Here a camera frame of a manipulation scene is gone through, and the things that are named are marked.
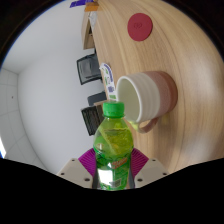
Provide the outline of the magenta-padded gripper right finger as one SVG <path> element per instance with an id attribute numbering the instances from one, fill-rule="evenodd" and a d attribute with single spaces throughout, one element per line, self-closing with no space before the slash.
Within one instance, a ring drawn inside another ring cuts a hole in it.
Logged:
<path id="1" fill-rule="evenodd" d="M 149 159 L 138 149 L 133 149 L 128 178 L 130 189 L 141 188 L 168 174 L 169 172 L 156 158 Z"/>

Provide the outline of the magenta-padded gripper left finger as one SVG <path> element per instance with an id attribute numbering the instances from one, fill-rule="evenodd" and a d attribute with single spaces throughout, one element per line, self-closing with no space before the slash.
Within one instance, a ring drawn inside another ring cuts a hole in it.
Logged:
<path id="1" fill-rule="evenodd" d="M 93 148 L 79 158 L 71 158 L 57 175 L 78 186 L 90 189 L 98 187 L 96 158 Z"/>

